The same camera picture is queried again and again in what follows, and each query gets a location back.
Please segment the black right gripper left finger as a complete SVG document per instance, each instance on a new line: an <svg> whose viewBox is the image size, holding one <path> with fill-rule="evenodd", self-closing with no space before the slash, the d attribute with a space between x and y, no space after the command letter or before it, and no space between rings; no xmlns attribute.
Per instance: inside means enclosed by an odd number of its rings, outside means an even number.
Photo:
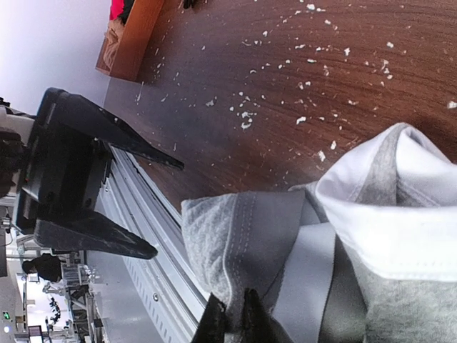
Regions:
<svg viewBox="0 0 457 343"><path fill-rule="evenodd" d="M225 332L226 305L211 293L191 343L224 343Z"/></svg>

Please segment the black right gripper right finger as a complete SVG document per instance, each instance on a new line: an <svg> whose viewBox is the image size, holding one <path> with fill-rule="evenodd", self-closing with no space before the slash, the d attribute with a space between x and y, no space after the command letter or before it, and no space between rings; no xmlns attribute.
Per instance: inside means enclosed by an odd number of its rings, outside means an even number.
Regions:
<svg viewBox="0 0 457 343"><path fill-rule="evenodd" d="M267 313L255 289L244 292L241 323L241 342L292 342L283 327Z"/></svg>

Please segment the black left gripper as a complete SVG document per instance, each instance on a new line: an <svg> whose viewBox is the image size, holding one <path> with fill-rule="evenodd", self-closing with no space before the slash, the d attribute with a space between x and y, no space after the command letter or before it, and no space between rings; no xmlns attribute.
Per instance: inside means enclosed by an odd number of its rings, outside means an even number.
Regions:
<svg viewBox="0 0 457 343"><path fill-rule="evenodd" d="M182 161L152 146L111 112L79 94L49 88L26 144L13 223L22 234L34 234L40 247L153 259L155 247L92 210L109 172L112 154L107 142L184 169Z"/></svg>

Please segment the grey white underwear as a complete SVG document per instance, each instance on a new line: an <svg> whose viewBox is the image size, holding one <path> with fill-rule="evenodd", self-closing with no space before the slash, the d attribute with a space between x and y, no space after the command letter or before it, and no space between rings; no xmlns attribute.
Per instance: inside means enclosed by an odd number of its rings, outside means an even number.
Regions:
<svg viewBox="0 0 457 343"><path fill-rule="evenodd" d="M286 192L186 200L200 286L241 342L246 289L292 342L456 340L456 165L399 123Z"/></svg>

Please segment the tan brown boxer underwear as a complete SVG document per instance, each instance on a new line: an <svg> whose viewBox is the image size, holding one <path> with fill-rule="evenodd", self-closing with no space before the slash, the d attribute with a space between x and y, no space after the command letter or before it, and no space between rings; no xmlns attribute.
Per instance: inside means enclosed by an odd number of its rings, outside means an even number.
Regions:
<svg viewBox="0 0 457 343"><path fill-rule="evenodd" d="M116 52L121 43L121 38L124 33L124 24L120 18L110 20L108 23L108 29L105 33L105 38L107 41L106 48L103 53L103 60L105 65L111 70Z"/></svg>

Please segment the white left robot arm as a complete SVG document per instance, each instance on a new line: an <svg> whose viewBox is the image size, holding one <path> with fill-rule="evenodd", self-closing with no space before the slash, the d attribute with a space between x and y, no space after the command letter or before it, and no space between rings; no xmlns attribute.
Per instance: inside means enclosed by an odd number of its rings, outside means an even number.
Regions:
<svg viewBox="0 0 457 343"><path fill-rule="evenodd" d="M125 121L79 94L49 88L34 116L1 104L1 195L14 225L44 248L149 260L157 249L95 210L112 149L181 170Z"/></svg>

